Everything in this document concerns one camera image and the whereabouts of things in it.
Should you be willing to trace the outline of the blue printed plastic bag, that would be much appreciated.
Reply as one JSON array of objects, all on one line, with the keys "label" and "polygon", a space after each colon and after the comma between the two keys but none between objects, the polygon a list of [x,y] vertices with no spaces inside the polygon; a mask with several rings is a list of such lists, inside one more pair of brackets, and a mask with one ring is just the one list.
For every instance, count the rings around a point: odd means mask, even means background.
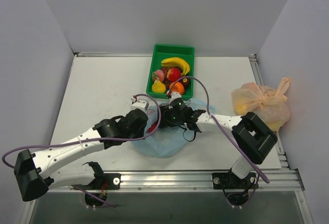
[{"label": "blue printed plastic bag", "polygon": [[[192,98],[184,101],[185,104],[193,109],[206,110],[206,102],[198,98]],[[151,105],[147,110],[149,118],[144,130],[144,134],[148,135],[147,130],[149,127],[157,122],[157,106]],[[134,149],[139,153],[149,157],[168,158],[177,153],[188,142],[194,140],[194,132],[187,130],[184,131],[179,127],[158,128],[155,133],[144,140],[132,141]]]}]

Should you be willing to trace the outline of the orange fruit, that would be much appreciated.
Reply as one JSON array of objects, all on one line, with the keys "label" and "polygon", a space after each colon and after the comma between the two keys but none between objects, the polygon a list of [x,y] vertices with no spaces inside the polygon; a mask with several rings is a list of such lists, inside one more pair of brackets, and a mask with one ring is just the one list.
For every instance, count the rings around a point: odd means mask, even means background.
[{"label": "orange fruit", "polygon": [[173,92],[178,92],[180,95],[183,95],[185,93],[185,87],[182,83],[171,83],[169,86],[169,90]]}]

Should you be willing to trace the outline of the red apple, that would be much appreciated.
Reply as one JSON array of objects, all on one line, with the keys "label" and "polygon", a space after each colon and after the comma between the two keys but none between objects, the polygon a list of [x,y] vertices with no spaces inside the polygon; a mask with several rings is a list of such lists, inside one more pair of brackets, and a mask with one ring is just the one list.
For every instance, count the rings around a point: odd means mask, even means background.
[{"label": "red apple", "polygon": [[157,122],[153,123],[147,130],[147,133],[151,133],[156,128],[156,126],[157,126]]}]

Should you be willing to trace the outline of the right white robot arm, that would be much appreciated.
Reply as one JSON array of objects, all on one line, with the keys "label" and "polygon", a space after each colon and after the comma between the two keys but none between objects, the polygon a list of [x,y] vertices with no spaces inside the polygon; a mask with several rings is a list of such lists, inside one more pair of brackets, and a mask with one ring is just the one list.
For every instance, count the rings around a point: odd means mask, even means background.
[{"label": "right white robot arm", "polygon": [[268,177],[258,168],[278,141],[277,135],[253,112],[242,116],[212,114],[192,109],[181,98],[161,105],[160,128],[180,127],[196,133],[222,133],[238,150],[240,157],[228,174],[229,184],[239,188],[255,171],[266,183]]}]

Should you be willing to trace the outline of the red pomegranate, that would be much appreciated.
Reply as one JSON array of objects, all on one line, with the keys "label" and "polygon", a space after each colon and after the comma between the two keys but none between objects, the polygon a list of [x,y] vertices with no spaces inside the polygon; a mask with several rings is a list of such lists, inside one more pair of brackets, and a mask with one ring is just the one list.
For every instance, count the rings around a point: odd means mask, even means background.
[{"label": "red pomegranate", "polygon": [[170,82],[175,82],[181,77],[181,72],[177,68],[170,68],[167,72],[167,79]]}]

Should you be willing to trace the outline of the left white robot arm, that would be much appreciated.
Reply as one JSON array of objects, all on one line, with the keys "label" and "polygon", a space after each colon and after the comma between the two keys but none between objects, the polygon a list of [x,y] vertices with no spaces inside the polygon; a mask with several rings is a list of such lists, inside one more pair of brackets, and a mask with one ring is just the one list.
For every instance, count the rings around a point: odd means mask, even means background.
[{"label": "left white robot arm", "polygon": [[91,153],[106,150],[135,138],[142,138],[149,118],[143,109],[133,109],[126,116],[104,119],[77,137],[43,151],[19,152],[14,166],[22,200],[35,200],[48,190],[70,184],[101,187],[105,174],[96,162],[86,162],[81,168],[66,169],[68,164]]}]

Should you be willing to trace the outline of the dark mangosteen fruit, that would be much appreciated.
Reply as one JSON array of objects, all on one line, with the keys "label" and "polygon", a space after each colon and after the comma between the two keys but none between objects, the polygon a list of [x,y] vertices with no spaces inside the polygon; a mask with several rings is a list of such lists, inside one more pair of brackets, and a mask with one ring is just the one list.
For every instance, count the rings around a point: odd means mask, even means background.
[{"label": "dark mangosteen fruit", "polygon": [[179,81],[185,89],[188,89],[191,85],[191,80],[189,78],[183,78]]}]

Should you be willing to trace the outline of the yellow banana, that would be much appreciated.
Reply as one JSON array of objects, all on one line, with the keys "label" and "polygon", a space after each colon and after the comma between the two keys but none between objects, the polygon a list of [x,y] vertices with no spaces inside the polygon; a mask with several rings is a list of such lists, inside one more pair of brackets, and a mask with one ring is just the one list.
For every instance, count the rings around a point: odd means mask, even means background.
[{"label": "yellow banana", "polygon": [[179,67],[182,70],[181,76],[187,76],[190,72],[190,65],[182,58],[172,57],[161,61],[162,67]]}]

